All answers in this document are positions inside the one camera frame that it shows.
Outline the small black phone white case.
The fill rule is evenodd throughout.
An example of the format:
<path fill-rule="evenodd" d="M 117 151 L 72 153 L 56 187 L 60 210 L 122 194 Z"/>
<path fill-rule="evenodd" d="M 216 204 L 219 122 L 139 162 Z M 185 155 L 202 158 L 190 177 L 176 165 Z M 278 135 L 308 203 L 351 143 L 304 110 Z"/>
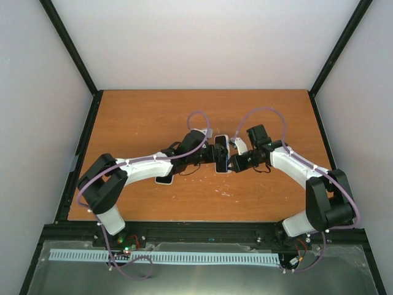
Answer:
<path fill-rule="evenodd" d="M 162 185 L 171 185 L 173 183 L 173 175 L 156 177 L 155 182 Z"/>

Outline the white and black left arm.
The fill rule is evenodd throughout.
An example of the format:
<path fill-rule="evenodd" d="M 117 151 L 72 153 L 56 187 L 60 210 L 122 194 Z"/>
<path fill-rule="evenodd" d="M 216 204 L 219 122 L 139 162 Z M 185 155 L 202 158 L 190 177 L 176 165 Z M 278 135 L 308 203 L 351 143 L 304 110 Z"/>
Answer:
<path fill-rule="evenodd" d="M 102 154 L 79 178 L 77 199 L 85 199 L 84 205 L 96 216 L 98 225 L 105 228 L 106 240 L 114 247 L 121 247 L 128 240 L 125 221 L 117 208 L 123 188 L 149 178 L 158 184 L 170 185 L 174 175 L 181 174 L 190 165 L 202 163 L 214 163 L 216 172 L 226 173 L 228 136 L 215 136 L 213 144 L 207 142 L 211 137 L 210 128 L 192 129 L 182 141 L 175 141 L 149 156 L 121 159 Z"/>

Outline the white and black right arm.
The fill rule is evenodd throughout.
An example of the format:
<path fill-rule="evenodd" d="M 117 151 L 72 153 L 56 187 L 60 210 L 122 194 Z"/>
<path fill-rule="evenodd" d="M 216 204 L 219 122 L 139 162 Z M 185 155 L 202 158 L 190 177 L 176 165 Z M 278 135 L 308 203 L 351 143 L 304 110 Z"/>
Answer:
<path fill-rule="evenodd" d="M 332 228 L 347 229 L 359 211 L 354 203 L 346 174 L 317 166 L 297 154 L 284 141 L 272 141 L 263 125 L 247 130 L 251 142 L 238 136 L 228 143 L 235 148 L 229 158 L 229 169 L 239 173 L 264 164 L 267 169 L 285 173 L 305 190 L 305 210 L 277 222 L 275 240 L 280 246 L 289 246 L 302 235 L 327 232 Z"/>

